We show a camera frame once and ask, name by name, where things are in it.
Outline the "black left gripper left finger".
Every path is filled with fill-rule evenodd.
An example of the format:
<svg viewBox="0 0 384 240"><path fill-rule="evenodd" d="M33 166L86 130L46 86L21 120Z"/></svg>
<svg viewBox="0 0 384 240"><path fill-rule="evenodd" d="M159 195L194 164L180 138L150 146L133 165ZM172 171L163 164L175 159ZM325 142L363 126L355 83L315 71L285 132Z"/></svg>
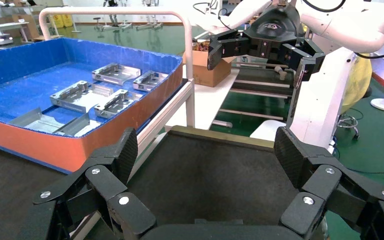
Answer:
<svg viewBox="0 0 384 240"><path fill-rule="evenodd" d="M119 239L141 239L157 226L157 220L128 191L137 156L136 130L129 127L116 143L96 149L80 169L35 194L32 238L69 240L76 224L98 213Z"/></svg>

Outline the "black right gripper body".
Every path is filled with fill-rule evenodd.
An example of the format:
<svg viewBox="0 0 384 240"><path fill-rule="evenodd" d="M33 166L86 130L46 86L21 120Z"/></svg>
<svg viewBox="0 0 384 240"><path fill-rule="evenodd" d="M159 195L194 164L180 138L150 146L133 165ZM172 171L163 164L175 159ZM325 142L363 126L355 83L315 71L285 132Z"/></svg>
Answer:
<svg viewBox="0 0 384 240"><path fill-rule="evenodd" d="M271 61L287 63L290 60L284 44L295 47L299 37L304 36L303 26L297 9L290 4L268 7L243 32L248 39L246 54Z"/></svg>

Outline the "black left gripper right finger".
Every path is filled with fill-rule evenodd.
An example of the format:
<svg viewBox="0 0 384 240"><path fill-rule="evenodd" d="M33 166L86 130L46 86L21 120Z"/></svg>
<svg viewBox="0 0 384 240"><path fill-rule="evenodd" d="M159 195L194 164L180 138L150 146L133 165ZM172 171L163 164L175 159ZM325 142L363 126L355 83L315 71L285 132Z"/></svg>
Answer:
<svg viewBox="0 0 384 240"><path fill-rule="evenodd" d="M326 212L339 215L362 240L384 240L384 185L347 169L327 149L300 141L282 126L274 154L298 189L279 223L308 240Z"/></svg>

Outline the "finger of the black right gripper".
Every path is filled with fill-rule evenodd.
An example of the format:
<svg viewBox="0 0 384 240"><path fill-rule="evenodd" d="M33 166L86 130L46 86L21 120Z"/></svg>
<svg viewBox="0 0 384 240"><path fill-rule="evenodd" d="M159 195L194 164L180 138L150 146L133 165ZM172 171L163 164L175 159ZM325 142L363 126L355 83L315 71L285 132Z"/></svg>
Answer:
<svg viewBox="0 0 384 240"><path fill-rule="evenodd" d="M246 55L249 38L235 29L212 35L209 39L207 69L214 70L222 58Z"/></svg>
<svg viewBox="0 0 384 240"><path fill-rule="evenodd" d="M279 49L279 61L295 71L293 87L299 89L312 74L320 71L325 53L311 39L297 39L295 45L284 43Z"/></svg>

